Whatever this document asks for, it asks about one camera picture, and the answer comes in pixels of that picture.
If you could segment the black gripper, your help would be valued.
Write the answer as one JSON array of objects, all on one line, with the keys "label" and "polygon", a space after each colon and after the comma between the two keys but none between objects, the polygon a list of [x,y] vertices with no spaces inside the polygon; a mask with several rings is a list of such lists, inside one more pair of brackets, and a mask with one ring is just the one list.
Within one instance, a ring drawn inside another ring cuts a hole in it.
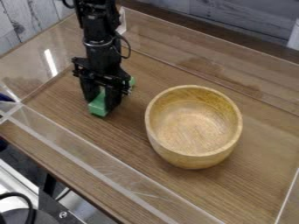
[{"label": "black gripper", "polygon": [[[87,102],[92,102],[99,96],[100,88],[92,80],[100,77],[123,80],[131,76],[122,68],[122,45],[119,40],[112,40],[106,44],[84,43],[87,47],[87,57],[74,57],[74,76],[79,78],[82,92]],[[106,108],[107,111],[115,109],[123,98],[122,89],[114,86],[106,87]]]}]

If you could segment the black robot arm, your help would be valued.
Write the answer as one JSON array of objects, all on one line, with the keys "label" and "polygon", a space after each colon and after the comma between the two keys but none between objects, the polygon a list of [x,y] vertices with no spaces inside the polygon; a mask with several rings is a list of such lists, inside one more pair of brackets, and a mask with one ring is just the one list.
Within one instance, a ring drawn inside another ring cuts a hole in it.
[{"label": "black robot arm", "polygon": [[71,59],[74,76],[79,78],[90,113],[104,117],[130,95],[135,84],[122,68],[122,59],[128,59],[131,54],[122,53],[122,41],[127,44],[128,41],[118,31],[116,0],[74,0],[74,4],[62,1],[76,11],[87,51],[86,58]]}]

